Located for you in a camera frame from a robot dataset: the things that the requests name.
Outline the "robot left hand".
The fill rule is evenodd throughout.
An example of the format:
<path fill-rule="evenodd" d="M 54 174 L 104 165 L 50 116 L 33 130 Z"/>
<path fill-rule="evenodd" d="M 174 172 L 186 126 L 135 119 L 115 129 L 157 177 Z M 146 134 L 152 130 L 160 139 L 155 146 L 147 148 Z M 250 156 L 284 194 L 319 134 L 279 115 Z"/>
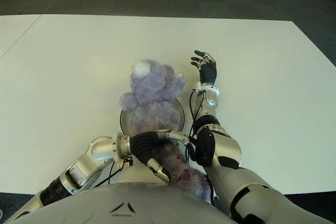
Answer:
<path fill-rule="evenodd" d="M 127 143 L 128 150 L 133 156 L 146 165 L 156 177 L 170 183 L 171 175 L 169 171 L 154 158 L 152 151 L 158 144 L 167 141 L 172 143 L 181 142 L 185 147 L 191 147 L 189 136 L 186 133 L 174 130 L 150 131 L 129 136 Z"/>

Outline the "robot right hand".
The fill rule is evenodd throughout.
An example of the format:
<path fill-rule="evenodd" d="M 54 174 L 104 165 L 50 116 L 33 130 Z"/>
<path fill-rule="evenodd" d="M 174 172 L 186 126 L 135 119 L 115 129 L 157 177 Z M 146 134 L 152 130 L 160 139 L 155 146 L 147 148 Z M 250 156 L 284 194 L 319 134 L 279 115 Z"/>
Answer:
<path fill-rule="evenodd" d="M 215 59 L 206 52 L 195 50 L 195 57 L 191 57 L 191 65 L 195 66 L 200 75 L 201 84 L 214 85 L 217 78 Z"/>

